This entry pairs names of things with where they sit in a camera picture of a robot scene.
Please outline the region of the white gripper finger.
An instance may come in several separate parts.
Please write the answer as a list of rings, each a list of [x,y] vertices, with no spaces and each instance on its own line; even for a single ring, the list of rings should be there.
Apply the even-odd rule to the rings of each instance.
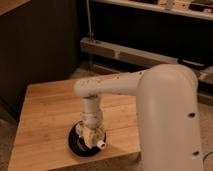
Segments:
[[[103,140],[105,137],[105,132],[102,128],[97,128],[93,131],[93,138],[95,140]]]
[[[83,125],[83,123],[81,123],[81,122],[77,123],[76,133],[78,134],[79,138],[84,139],[84,125]]]

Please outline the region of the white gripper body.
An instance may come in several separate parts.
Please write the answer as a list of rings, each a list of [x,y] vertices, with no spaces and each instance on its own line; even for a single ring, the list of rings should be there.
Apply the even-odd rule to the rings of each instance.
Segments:
[[[103,113],[101,110],[91,113],[81,114],[81,125],[89,129],[97,129],[103,123]]]

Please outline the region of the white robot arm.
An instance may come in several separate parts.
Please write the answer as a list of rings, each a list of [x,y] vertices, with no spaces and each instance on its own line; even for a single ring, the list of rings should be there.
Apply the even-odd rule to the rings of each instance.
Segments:
[[[131,95],[136,113],[143,171],[204,171],[197,99],[198,79],[180,64],[161,64],[112,78],[80,79],[82,120],[75,130],[88,148],[103,144],[103,94]]]

